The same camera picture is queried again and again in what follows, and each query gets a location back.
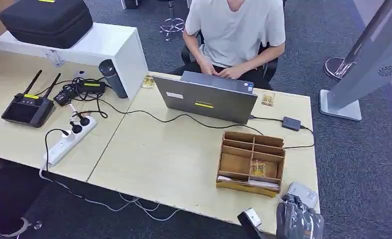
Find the white sticker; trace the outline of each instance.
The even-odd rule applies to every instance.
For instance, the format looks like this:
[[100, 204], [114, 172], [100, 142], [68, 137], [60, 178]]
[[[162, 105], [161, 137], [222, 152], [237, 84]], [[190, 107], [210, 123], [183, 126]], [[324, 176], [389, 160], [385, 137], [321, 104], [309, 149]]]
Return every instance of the white sticker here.
[[171, 96], [171, 97], [175, 97], [175, 98], [180, 98], [183, 99], [183, 96], [180, 94], [176, 94], [176, 93], [171, 93], [171, 92], [166, 92], [167, 96]]

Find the robotic hand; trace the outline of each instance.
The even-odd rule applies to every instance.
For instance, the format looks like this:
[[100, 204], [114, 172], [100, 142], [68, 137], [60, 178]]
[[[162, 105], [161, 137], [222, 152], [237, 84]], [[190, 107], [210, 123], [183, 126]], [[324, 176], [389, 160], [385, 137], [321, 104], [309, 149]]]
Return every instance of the robotic hand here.
[[309, 208], [298, 196], [285, 194], [276, 209], [278, 239], [322, 239], [322, 215]]
[[[322, 239], [324, 220], [298, 196], [285, 194], [276, 209], [277, 239]], [[258, 230], [261, 220], [253, 208], [238, 215], [238, 220], [250, 239], [266, 239]]]

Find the black carrying case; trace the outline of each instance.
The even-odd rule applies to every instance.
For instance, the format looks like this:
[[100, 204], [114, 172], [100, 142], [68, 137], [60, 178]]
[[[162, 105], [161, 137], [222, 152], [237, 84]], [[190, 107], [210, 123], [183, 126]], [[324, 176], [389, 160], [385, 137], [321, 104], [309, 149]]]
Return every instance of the black carrying case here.
[[93, 26], [83, 0], [20, 0], [1, 11], [0, 20], [19, 41], [63, 49]]

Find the antenna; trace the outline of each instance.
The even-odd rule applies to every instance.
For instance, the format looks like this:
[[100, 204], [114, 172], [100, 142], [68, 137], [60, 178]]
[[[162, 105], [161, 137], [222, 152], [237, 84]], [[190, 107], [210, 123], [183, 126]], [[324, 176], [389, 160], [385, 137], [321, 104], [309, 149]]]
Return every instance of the antenna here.
[[42, 74], [42, 70], [39, 70], [39, 72], [37, 72], [37, 74], [34, 76], [33, 80], [31, 81], [30, 85], [28, 85], [27, 89], [25, 89], [24, 94], [28, 94], [31, 87], [33, 87], [34, 85], [34, 82], [36, 82], [37, 78], [39, 78], [40, 74]]
[[45, 95], [43, 96], [44, 98], [48, 98], [49, 93], [52, 91], [52, 89], [55, 86], [56, 82], [58, 81], [59, 77], [61, 77], [61, 73], [58, 73], [55, 80], [52, 82], [52, 85], [49, 87], [49, 89], [46, 91]]

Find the power strip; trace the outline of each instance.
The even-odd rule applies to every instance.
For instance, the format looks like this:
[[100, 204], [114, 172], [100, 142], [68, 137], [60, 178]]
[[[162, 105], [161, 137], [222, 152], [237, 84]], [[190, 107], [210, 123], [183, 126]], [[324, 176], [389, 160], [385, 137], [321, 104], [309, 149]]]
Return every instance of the power strip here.
[[73, 149], [92, 129], [98, 124], [98, 122], [91, 116], [85, 116], [90, 120], [89, 124], [82, 126], [80, 133], [71, 132], [67, 137], [61, 138], [56, 145], [49, 150], [49, 166], [55, 166], [67, 153]]

